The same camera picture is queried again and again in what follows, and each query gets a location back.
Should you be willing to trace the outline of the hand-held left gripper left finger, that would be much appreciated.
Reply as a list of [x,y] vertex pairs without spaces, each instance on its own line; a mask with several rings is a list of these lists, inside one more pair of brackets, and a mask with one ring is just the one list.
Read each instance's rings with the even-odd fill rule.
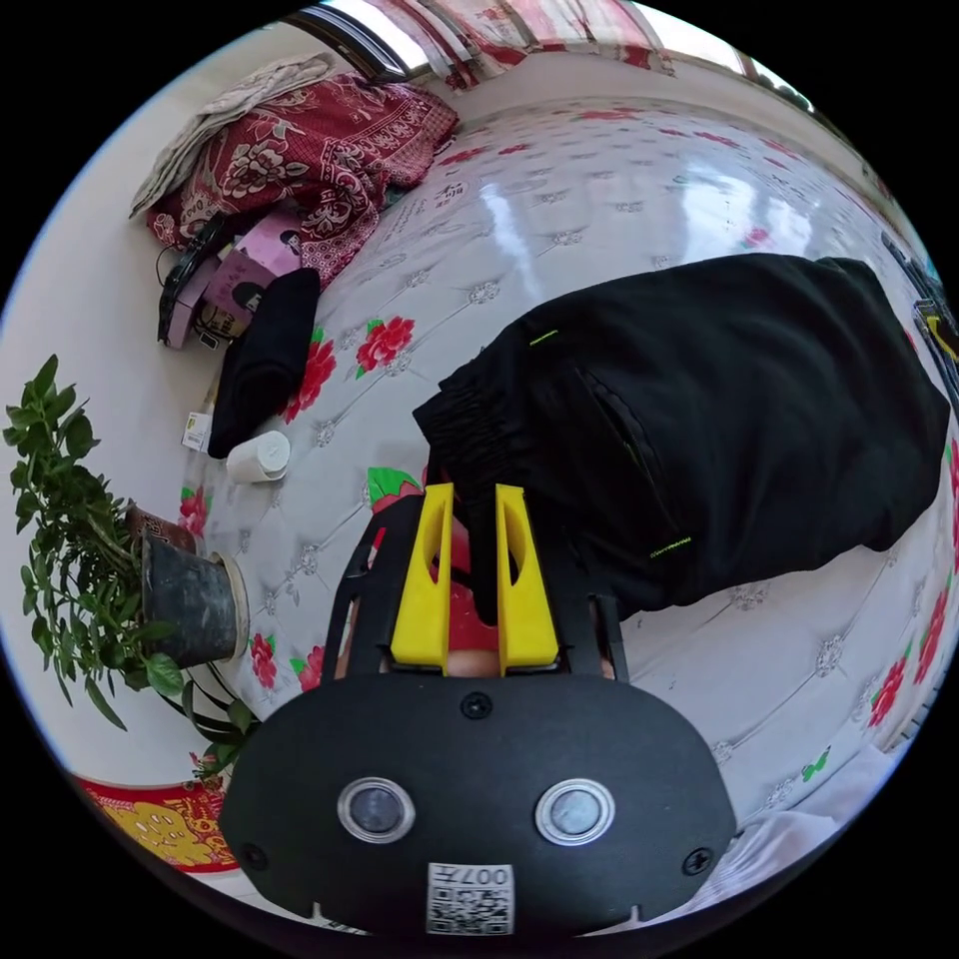
[[429,485],[420,513],[391,642],[396,665],[446,668],[450,647],[454,487]]

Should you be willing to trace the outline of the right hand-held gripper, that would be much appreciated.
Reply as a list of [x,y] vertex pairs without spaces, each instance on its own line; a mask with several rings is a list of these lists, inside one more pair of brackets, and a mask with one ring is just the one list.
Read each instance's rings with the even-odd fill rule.
[[880,237],[883,247],[918,295],[912,308],[913,324],[932,355],[952,409],[957,411],[958,326],[948,308],[944,289],[915,258],[907,257],[887,232],[881,232]]

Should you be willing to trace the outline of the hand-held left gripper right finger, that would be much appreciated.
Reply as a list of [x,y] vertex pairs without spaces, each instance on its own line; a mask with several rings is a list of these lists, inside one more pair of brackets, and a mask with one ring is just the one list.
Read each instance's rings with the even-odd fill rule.
[[559,647],[523,490],[495,487],[498,663],[550,670]]

